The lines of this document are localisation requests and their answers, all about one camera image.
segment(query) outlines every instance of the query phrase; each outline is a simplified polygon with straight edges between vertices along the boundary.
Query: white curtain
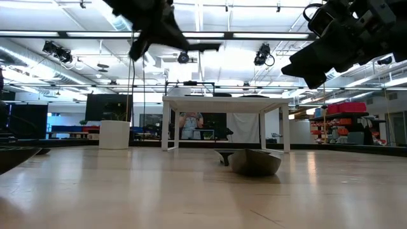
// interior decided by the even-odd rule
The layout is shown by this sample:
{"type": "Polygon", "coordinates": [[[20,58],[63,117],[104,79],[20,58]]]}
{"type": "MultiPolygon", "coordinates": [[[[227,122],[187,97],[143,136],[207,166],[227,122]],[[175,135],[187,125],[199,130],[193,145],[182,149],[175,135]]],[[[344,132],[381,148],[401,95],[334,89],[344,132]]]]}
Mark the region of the white curtain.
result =
{"type": "Polygon", "coordinates": [[[227,124],[234,132],[229,142],[259,143],[259,114],[228,114],[227,124]]]}

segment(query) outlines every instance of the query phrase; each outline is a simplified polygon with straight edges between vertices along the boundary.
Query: white table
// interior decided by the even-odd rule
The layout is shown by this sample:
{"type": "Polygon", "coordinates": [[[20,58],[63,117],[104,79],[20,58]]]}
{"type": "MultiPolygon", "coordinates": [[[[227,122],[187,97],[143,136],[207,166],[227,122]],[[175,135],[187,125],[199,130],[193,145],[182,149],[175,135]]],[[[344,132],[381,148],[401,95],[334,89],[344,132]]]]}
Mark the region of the white table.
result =
{"type": "Polygon", "coordinates": [[[233,97],[163,97],[162,150],[168,151],[179,147],[179,113],[257,113],[260,114],[261,148],[266,149],[266,119],[265,114],[277,108],[282,108],[284,152],[290,152],[290,133],[288,119],[289,99],[267,98],[233,98],[233,97]],[[168,147],[169,121],[171,109],[175,111],[174,147],[168,147]]]}

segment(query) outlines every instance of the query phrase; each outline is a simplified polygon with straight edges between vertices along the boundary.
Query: table leg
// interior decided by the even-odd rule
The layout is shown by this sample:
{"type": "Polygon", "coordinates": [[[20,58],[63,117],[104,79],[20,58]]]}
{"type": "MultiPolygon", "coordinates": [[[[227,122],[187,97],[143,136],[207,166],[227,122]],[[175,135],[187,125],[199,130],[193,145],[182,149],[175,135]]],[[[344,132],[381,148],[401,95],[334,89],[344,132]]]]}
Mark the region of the table leg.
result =
{"type": "Polygon", "coordinates": [[[282,135],[284,143],[284,152],[290,152],[290,122],[288,119],[288,104],[284,104],[282,107],[282,135]]]}
{"type": "Polygon", "coordinates": [[[174,110],[176,113],[176,123],[175,123],[175,134],[174,134],[174,148],[179,147],[179,111],[178,109],[174,110]]]}
{"type": "Polygon", "coordinates": [[[170,103],[164,102],[163,105],[163,126],[162,126],[162,141],[161,149],[168,151],[168,125],[170,125],[170,103]]]}
{"type": "Polygon", "coordinates": [[[260,139],[261,149],[267,149],[266,147],[266,114],[265,111],[260,111],[260,139]]]}

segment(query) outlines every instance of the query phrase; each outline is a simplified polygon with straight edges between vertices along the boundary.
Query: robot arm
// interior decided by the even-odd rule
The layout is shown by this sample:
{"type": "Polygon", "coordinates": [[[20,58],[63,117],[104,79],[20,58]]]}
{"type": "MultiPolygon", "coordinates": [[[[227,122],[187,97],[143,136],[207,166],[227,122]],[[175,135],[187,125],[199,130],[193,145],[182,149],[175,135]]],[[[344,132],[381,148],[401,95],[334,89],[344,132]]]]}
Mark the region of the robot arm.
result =
{"type": "Polygon", "coordinates": [[[320,38],[291,56],[284,74],[304,78],[315,89],[332,68],[342,73],[388,53],[396,62],[407,59],[407,0],[325,1],[307,7],[319,7],[312,18],[304,11],[308,28],[320,38]]]}
{"type": "Polygon", "coordinates": [[[152,44],[167,45],[184,51],[216,50],[221,44],[191,45],[174,18],[173,0],[103,0],[115,15],[123,15],[133,23],[134,31],[141,31],[129,55],[138,60],[152,44]]]}

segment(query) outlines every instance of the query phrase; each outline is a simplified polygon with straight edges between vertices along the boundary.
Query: table top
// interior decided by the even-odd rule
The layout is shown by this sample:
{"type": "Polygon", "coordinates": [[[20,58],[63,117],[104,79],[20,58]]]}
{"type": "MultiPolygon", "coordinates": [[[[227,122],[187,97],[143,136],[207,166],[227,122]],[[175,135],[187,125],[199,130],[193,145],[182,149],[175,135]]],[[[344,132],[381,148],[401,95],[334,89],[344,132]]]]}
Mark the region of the table top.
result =
{"type": "Polygon", "coordinates": [[[163,102],[169,102],[180,112],[259,113],[288,104],[289,99],[164,96],[163,102]]]}

